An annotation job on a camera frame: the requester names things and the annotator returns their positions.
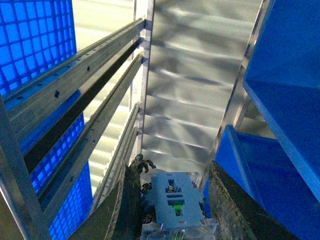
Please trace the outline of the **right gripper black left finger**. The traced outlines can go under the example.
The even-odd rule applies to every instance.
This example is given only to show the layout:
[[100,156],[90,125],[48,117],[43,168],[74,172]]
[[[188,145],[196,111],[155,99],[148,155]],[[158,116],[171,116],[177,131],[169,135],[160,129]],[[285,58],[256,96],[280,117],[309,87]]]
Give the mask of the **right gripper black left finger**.
[[139,239],[142,229],[140,173],[149,171],[149,163],[139,153],[130,166],[124,165],[119,183],[72,234],[72,239]]

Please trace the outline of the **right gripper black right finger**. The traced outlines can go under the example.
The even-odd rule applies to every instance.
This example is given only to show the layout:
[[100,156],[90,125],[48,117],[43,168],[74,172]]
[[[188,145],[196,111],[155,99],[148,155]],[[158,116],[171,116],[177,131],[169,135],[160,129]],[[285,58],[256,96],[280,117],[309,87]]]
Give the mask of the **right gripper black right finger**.
[[209,165],[211,214],[218,221],[219,240],[296,240],[215,161]]

